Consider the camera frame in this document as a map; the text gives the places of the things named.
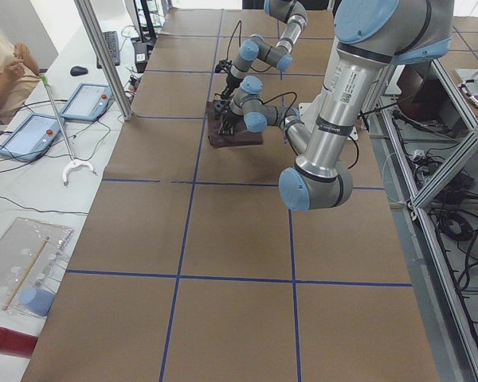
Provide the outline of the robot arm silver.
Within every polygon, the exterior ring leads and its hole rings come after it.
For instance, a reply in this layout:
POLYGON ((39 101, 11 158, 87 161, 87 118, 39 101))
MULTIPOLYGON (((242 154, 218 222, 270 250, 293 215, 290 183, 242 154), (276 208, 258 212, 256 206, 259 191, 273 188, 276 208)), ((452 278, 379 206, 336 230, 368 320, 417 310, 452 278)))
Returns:
POLYGON ((290 67, 294 45, 308 26, 308 13, 299 1, 264 1, 264 11, 285 24, 285 29, 274 45, 260 34, 252 34, 240 44, 233 60, 218 62, 215 72, 225 72, 227 75, 220 99, 231 98, 252 70, 255 60, 260 60, 279 72, 285 72, 290 67))
POLYGON ((320 94, 303 121, 292 107, 261 100, 262 82, 249 74, 256 60, 283 72, 308 25, 298 1, 267 1, 264 11, 286 29, 276 45, 252 35, 228 65, 227 85, 215 104, 219 133, 244 123, 249 133, 277 126, 296 152, 279 177, 280 196, 293 211, 333 208, 351 195, 353 180, 340 161, 355 121, 378 72, 390 64, 415 64, 444 56, 451 43, 451 1, 343 1, 334 16, 334 50, 320 94))

